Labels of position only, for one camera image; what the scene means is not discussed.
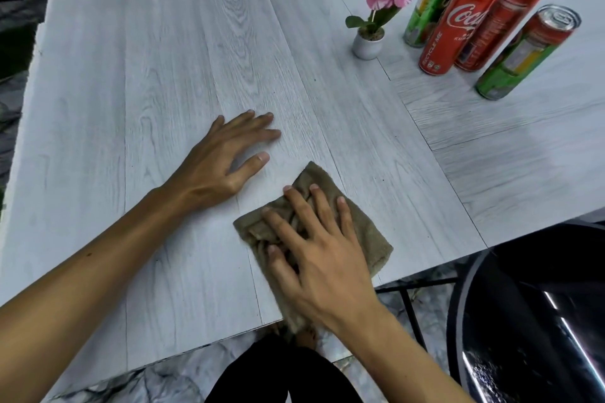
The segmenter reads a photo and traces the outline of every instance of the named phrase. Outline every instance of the white pot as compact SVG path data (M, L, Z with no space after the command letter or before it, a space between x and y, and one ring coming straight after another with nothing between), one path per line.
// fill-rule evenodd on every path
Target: white pot
M382 50L383 40L384 36L382 36L382 39L380 40L366 40L359 35L358 31L357 35L355 36L355 40L353 40L353 54L359 59L366 61L372 60L377 57Z

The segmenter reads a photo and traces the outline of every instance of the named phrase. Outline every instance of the left forearm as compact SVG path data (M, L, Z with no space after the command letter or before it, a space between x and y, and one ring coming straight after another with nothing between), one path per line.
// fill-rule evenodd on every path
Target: left forearm
M132 277L181 223L185 212L177 201L162 189L152 190L0 308L0 399L29 403L44 397Z

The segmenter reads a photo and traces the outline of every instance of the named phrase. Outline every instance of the black pants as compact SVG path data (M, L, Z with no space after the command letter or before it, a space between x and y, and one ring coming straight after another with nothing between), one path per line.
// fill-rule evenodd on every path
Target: black pants
M354 402L359 395L341 371L307 347L268 335L227 367L206 403Z

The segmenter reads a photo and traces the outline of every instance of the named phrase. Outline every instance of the fingernail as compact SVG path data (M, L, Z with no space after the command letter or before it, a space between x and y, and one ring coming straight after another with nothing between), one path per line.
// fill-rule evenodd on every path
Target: fingernail
M262 161L263 164L265 164L266 162L268 162L268 159L270 157L266 151L262 151L261 153L257 153L256 156L258 156L258 158Z

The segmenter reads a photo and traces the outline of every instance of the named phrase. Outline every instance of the brown cloth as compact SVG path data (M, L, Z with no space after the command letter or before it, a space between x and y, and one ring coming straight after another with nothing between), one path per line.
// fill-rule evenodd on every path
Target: brown cloth
M328 202L338 220L336 200L339 196L344 195L334 184L325 170L317 166L317 164L310 162L300 173L292 186L302 194L302 197L305 198L307 203L315 210L315 204L308 188L313 184L317 184L322 191L326 193ZM393 247L387 242L386 239L384 239L384 236L380 234L380 231L376 229L374 223L372 223L368 216L364 214L361 209L359 209L359 207L357 207L349 198L347 198L347 204L351 209L351 216L353 218L353 226L355 228L357 239L359 239L361 249L366 256L368 269L373 277L382 269L382 266L385 265L391 252L393 251ZM241 216L233 223L235 229L239 233L239 236L244 239L244 241L246 241L252 248L256 261L261 267L262 273L267 278L271 290L273 290L277 305L279 306L279 309L283 314L290 330L293 333L298 333L300 330L309 325L310 322L295 310L279 288L275 277L268 268L267 247L269 244L276 244L282 248L288 263L290 263L292 268L298 273L297 261L294 255L287 250L275 232L267 223L265 223L265 221L263 221L261 217L261 210L264 207L269 207L276 211L305 239L308 237L308 234L304 228L304 225L295 215L290 201L283 196L275 201L270 202L266 206Z

